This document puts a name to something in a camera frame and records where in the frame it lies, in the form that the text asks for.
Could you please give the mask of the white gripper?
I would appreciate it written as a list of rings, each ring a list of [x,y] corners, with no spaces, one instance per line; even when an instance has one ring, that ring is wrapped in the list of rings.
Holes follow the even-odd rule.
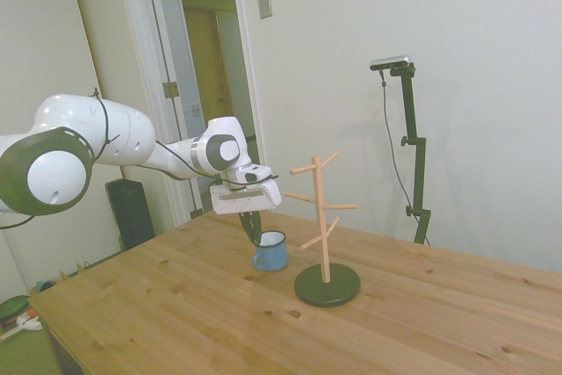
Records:
[[[239,213],[241,225],[249,240],[256,245],[262,236],[262,222],[258,211],[269,211],[281,202],[277,183],[273,180],[250,185],[241,191],[230,190],[223,182],[209,186],[213,210],[217,214]]]

